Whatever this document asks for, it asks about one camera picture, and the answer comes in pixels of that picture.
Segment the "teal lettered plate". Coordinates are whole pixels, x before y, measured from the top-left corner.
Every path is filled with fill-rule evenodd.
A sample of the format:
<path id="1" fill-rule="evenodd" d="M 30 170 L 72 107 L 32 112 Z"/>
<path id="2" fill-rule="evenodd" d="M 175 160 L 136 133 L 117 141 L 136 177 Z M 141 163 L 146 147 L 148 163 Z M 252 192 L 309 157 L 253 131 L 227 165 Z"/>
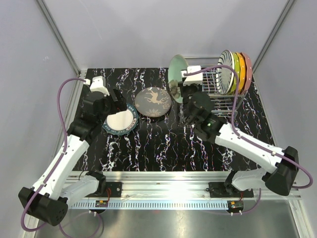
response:
<path id="1" fill-rule="evenodd" d="M 125 135 L 131 132 L 137 125 L 139 115 L 136 108 L 127 104 L 127 110 L 109 115 L 102 128 L 112 135 Z"/>

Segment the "mint green plate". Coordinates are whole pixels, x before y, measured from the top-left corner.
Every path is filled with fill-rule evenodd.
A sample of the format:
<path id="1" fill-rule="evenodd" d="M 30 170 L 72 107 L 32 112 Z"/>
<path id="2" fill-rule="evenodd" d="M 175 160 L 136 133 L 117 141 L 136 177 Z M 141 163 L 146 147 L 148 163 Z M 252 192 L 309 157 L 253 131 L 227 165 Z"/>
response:
<path id="1" fill-rule="evenodd" d="M 181 96 L 181 87 L 183 86 L 183 78 L 181 71 L 187 70 L 188 63 L 182 55 L 175 55 L 168 67 L 168 90 L 173 99 L 179 103 L 183 103 Z"/>

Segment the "white blue striped plate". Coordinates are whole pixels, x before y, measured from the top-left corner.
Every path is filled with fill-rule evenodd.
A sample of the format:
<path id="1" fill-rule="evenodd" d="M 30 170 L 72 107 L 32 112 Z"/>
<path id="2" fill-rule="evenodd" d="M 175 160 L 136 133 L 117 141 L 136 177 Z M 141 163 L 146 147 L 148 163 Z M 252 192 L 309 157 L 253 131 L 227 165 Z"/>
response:
<path id="1" fill-rule="evenodd" d="M 224 50 L 218 59 L 217 65 L 226 65 L 234 69 L 233 63 L 233 53 L 229 50 Z M 220 94 L 229 93 L 233 82 L 234 73 L 230 69 L 225 67 L 216 69 L 216 86 Z"/>

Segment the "green dotted plate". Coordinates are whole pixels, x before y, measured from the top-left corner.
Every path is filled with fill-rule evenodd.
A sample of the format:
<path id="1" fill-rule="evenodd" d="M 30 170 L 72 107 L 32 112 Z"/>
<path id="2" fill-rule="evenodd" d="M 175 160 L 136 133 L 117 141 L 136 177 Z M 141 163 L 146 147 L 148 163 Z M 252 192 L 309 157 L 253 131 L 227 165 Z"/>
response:
<path id="1" fill-rule="evenodd" d="M 233 58 L 234 58 L 234 64 L 235 64 L 235 72 L 237 73 L 238 76 L 240 76 L 240 61 L 239 61 L 239 58 L 237 56 L 236 53 L 232 53 L 233 54 Z M 237 83 L 237 78 L 234 77 L 234 81 L 233 81 L 233 85 L 232 85 L 232 88 L 231 88 L 231 93 L 234 94 L 235 93 L 235 90 L 236 88 L 238 87 L 238 83 Z"/>

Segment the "orange dotted plate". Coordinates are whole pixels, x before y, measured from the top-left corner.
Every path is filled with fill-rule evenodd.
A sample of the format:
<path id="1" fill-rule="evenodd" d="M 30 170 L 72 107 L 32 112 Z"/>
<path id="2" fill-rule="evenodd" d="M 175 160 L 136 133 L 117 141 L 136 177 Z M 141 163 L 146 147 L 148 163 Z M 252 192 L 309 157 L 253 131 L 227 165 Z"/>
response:
<path id="1" fill-rule="evenodd" d="M 236 55 L 238 56 L 239 63 L 240 63 L 239 92 L 242 94 L 244 84 L 245 84 L 245 79 L 246 79 L 246 65 L 245 65 L 245 60 L 244 60 L 244 57 L 242 56 L 242 54 L 236 52 Z"/>

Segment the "pink dotted plate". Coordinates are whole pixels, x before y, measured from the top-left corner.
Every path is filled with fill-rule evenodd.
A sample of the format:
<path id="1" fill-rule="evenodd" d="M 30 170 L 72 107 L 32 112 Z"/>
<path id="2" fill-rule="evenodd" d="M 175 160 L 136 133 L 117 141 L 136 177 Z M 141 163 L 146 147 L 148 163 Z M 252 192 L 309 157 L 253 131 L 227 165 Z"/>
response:
<path id="1" fill-rule="evenodd" d="M 244 52 L 242 52 L 242 56 L 245 59 L 245 65 L 246 65 L 246 80 L 245 80 L 245 85 L 244 85 L 242 94 L 246 94 L 251 86 L 253 70 L 252 70 L 252 62 L 250 57 Z"/>

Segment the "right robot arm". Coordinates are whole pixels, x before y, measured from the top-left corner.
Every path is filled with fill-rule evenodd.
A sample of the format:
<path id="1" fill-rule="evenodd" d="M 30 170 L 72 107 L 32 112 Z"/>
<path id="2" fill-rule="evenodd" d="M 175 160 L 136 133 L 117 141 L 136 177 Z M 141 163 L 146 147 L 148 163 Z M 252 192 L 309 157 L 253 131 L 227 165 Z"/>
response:
<path id="1" fill-rule="evenodd" d="M 289 195 L 298 173 L 298 151 L 285 149 L 259 141 L 212 113 L 213 102 L 196 84 L 181 87 L 185 123 L 193 125 L 195 135 L 211 144 L 231 149 L 260 165 L 250 171 L 233 171 L 224 183 L 224 191 L 235 197 L 241 191 L 268 188 L 282 195 Z"/>

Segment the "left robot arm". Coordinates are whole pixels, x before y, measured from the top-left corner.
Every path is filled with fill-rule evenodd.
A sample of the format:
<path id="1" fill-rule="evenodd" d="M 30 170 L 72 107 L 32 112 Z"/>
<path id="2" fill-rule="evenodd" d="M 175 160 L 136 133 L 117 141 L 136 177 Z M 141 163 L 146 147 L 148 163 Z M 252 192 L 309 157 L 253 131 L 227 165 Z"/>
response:
<path id="1" fill-rule="evenodd" d="M 69 206 L 87 195 L 101 197 L 109 192 L 106 177 L 101 172 L 89 171 L 79 181 L 64 184 L 80 157 L 100 134 L 107 116 L 127 110 L 126 99 L 113 88 L 109 95 L 91 90 L 83 99 L 82 112 L 71 123 L 64 144 L 54 160 L 32 187 L 21 188 L 18 198 L 30 215 L 57 226 L 64 219 Z"/>

